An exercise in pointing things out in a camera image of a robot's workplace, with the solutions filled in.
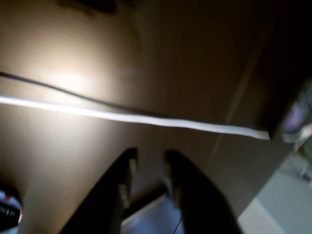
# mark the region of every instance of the black cable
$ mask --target black cable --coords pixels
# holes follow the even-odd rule
[[[181,222],[181,220],[182,220],[182,218],[180,219],[179,223],[177,224],[177,226],[176,226],[176,228],[175,228],[175,231],[174,231],[174,234],[176,234],[177,229],[178,229],[178,228],[179,228],[179,226],[180,226],[180,222]]]
[[[120,105],[120,104],[115,104],[115,103],[111,103],[111,102],[108,102],[108,101],[99,100],[99,99],[96,99],[96,98],[93,98],[93,97],[88,97],[88,96],[85,96],[85,95],[74,93],[72,91],[69,91],[69,90],[66,90],[66,89],[63,89],[63,88],[59,88],[59,87],[51,85],[51,84],[46,84],[46,83],[43,83],[43,82],[40,82],[40,81],[32,80],[32,79],[25,78],[25,77],[16,76],[16,75],[5,73],[5,72],[1,72],[1,71],[0,71],[0,77],[1,78],[6,78],[6,79],[22,81],[22,82],[26,82],[26,83],[30,83],[30,84],[34,84],[34,85],[39,85],[39,86],[42,86],[42,87],[45,87],[45,88],[53,89],[53,90],[56,90],[56,91],[59,91],[59,92],[62,92],[62,93],[68,94],[68,95],[75,96],[77,98],[81,98],[81,99],[84,99],[84,100],[88,100],[88,101],[91,101],[91,102],[95,102],[95,103],[98,103],[98,104],[101,104],[101,105],[105,105],[105,106],[108,106],[108,107],[111,107],[111,108],[115,108],[115,109],[119,109],[119,110],[123,110],[123,111],[128,111],[128,112],[132,112],[132,113],[136,113],[136,114],[142,114],[142,115],[156,116],[156,117],[167,117],[165,115],[153,113],[153,112],[150,112],[150,111],[145,111],[145,110],[141,110],[141,109],[137,109],[137,108],[133,108],[133,107],[129,107],[129,106],[124,106],[124,105]]]

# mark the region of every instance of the black object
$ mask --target black object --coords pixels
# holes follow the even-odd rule
[[[185,233],[241,234],[227,200],[215,185],[178,151],[169,150],[165,157]]]
[[[231,208],[222,193],[181,153],[170,150],[169,164],[176,202],[182,210],[184,230],[192,233],[241,234]],[[166,193],[161,187],[127,208],[131,187],[131,166],[137,149],[126,150],[102,176],[79,206],[61,234],[119,234],[122,217],[127,218]]]
[[[0,184],[0,191],[10,197],[14,197],[21,204],[21,199],[16,189]],[[20,212],[21,210],[0,200],[0,232],[17,226],[19,224]]]
[[[120,233],[122,213],[129,202],[131,188],[129,164],[130,160],[136,159],[137,149],[124,151],[101,177],[60,233]]]

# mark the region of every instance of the white cable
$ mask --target white cable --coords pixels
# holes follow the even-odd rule
[[[81,116],[90,116],[102,119],[108,119],[113,121],[128,122],[128,123],[144,123],[151,124],[163,127],[175,127],[175,128],[190,128],[205,132],[213,133],[224,133],[224,134],[234,134],[242,135],[248,137],[254,137],[262,140],[270,140],[268,132],[257,131],[250,128],[236,127],[229,125],[218,125],[210,124],[204,122],[197,122],[185,119],[173,119],[173,118],[160,118],[152,116],[143,116],[143,115],[132,115],[132,114],[120,114],[120,113],[111,113],[106,111],[93,111],[77,107],[52,104],[39,102],[34,100],[26,100],[15,97],[6,97],[0,96],[0,103],[15,105],[15,106],[25,106],[32,107],[37,109],[44,109],[50,111],[59,111],[64,113],[70,113],[74,115]]]

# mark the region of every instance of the wire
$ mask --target wire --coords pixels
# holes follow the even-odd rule
[[[175,228],[175,232],[174,232],[174,234],[176,234],[177,229],[178,229],[178,228],[179,228],[179,226],[180,226],[180,222],[181,222],[181,220],[182,220],[182,218],[180,219],[179,223],[177,224],[177,226],[176,226],[176,228]]]
[[[112,113],[107,111],[95,111],[82,109],[72,106],[65,106],[53,103],[39,102],[28,99],[20,99],[15,97],[0,96],[0,103],[31,107],[37,109],[51,110],[64,112],[74,115],[96,117],[101,119],[108,119],[119,122],[128,122],[128,123],[143,123],[151,124],[162,127],[176,127],[176,128],[189,128],[205,132],[213,133],[224,133],[224,134],[234,134],[241,136],[254,137],[262,140],[269,140],[269,133],[266,131],[257,131],[250,128],[230,126],[230,125],[218,125],[210,124],[204,122],[196,122],[186,119],[174,119],[174,118],[161,118],[154,116],[144,116],[144,115],[134,115],[134,114],[122,114],[122,113]]]
[[[137,114],[143,114],[143,115],[153,115],[153,116],[158,116],[158,117],[167,117],[165,115],[160,115],[160,114],[157,114],[157,113],[153,113],[153,112],[149,112],[149,111],[145,111],[145,110],[141,110],[141,109],[137,109],[137,108],[124,106],[124,105],[119,105],[119,104],[111,103],[111,102],[108,102],[108,101],[103,101],[103,100],[99,100],[99,99],[96,99],[96,98],[93,98],[93,97],[88,97],[88,96],[85,96],[85,95],[82,95],[82,94],[78,94],[78,93],[75,93],[75,92],[72,92],[72,91],[69,91],[69,90],[66,90],[66,89],[63,89],[63,88],[51,85],[51,84],[43,83],[43,82],[36,81],[36,80],[33,80],[33,79],[25,78],[25,77],[16,76],[16,75],[5,73],[5,72],[2,72],[2,71],[0,71],[0,77],[6,78],[6,79],[22,81],[22,82],[30,83],[30,84],[34,84],[34,85],[39,85],[39,86],[42,86],[42,87],[45,87],[45,88],[53,89],[53,90],[56,90],[56,91],[59,91],[59,92],[62,92],[62,93],[68,94],[68,95],[75,96],[77,98],[81,98],[81,99],[84,99],[84,100],[92,101],[92,102],[95,102],[95,103],[98,103],[98,104],[101,104],[101,105],[105,105],[105,106],[108,106],[108,107],[112,107],[112,108],[115,108],[115,109],[119,109],[119,110],[124,110],[124,111],[137,113]]]

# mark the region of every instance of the wooden surface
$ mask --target wooden surface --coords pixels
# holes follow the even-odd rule
[[[247,64],[258,63],[254,45],[268,7],[257,0],[146,0],[136,9],[118,2],[114,15],[88,15],[52,0],[2,2],[0,70],[171,117],[264,129],[258,119],[270,82]],[[246,68],[252,70],[229,121]],[[0,79],[0,94],[112,110],[10,80]],[[20,233],[57,233],[127,147],[139,148],[134,196],[162,180],[163,152],[175,148],[212,178],[237,215],[289,150],[223,136],[213,153],[214,133],[4,105],[0,132],[0,173],[24,202]]]

